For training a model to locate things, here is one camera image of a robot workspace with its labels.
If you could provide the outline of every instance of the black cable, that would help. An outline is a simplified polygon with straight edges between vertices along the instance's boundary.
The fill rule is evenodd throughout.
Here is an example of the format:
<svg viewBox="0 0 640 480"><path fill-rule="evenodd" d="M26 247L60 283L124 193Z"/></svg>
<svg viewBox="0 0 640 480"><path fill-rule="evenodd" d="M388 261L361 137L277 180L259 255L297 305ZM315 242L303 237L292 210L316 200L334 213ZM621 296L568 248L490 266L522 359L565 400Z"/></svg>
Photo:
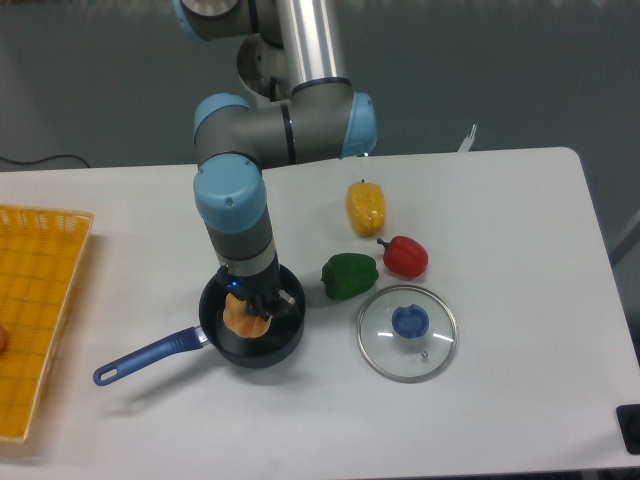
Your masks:
<svg viewBox="0 0 640 480"><path fill-rule="evenodd" d="M7 162L12 165L29 166L29 165L37 165L38 163L48 162L50 160L56 160L58 158L73 158L81 162L85 167L91 168L91 165L89 165L89 162L87 162L84 158L78 155L70 154L70 153L61 153L60 155L51 155L50 157L40 158L38 160L33 160L31 162L20 162L18 160L11 160L10 158L5 158L5 157L0 157L0 161Z"/></svg>

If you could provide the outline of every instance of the lid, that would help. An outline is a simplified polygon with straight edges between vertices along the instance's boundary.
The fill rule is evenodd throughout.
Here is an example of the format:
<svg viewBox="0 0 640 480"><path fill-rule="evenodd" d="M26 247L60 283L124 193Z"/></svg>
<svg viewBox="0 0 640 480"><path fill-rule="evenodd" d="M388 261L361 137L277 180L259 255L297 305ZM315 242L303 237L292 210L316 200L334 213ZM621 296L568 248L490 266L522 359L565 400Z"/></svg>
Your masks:
<svg viewBox="0 0 640 480"><path fill-rule="evenodd" d="M458 345L453 313L436 294L395 285L371 296L357 322L358 346L381 375L415 383L440 373Z"/></svg>

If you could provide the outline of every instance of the blue pan handle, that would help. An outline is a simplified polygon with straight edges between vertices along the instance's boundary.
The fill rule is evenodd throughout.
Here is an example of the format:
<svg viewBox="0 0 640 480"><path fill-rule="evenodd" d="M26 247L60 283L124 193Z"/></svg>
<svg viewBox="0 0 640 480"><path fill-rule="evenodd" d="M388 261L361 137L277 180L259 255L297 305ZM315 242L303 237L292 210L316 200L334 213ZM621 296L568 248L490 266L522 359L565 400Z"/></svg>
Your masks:
<svg viewBox="0 0 640 480"><path fill-rule="evenodd" d="M131 375L133 372L137 372L141 368L148 367L152 363L162 360L169 355L198 350L202 348L205 343L208 343L206 337L199 335L199 333L201 333L200 327L187 328L186 330L158 340L151 345L147 345L125 357L107 363L94 372L93 381L99 387L104 387L116 380L120 380L122 377Z"/></svg>

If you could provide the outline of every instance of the bell pepper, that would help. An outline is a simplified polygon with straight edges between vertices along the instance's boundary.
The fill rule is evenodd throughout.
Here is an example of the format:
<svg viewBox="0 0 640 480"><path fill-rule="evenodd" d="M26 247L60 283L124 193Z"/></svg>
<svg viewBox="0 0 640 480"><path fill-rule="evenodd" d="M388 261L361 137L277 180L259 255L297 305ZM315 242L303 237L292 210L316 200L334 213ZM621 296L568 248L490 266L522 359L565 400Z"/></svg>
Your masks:
<svg viewBox="0 0 640 480"><path fill-rule="evenodd" d="M407 278L416 278L424 273L429 263L429 255L422 245L409 237L397 236L389 243L381 238L384 245L382 260L393 273Z"/></svg>
<svg viewBox="0 0 640 480"><path fill-rule="evenodd" d="M339 253L322 267L325 293L346 300L369 290L378 280L376 261L361 253Z"/></svg>
<svg viewBox="0 0 640 480"><path fill-rule="evenodd" d="M375 235L384 225L384 194L376 183L352 183L347 191L351 225L363 237Z"/></svg>

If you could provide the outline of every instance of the yellow basket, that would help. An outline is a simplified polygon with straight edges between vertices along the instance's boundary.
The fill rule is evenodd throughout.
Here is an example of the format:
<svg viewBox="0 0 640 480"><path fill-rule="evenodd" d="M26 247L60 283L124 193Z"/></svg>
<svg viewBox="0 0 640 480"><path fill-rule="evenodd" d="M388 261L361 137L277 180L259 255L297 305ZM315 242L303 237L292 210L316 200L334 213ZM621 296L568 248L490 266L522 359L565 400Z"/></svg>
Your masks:
<svg viewBox="0 0 640 480"><path fill-rule="evenodd" d="M93 214L0 205L0 440L24 442Z"/></svg>

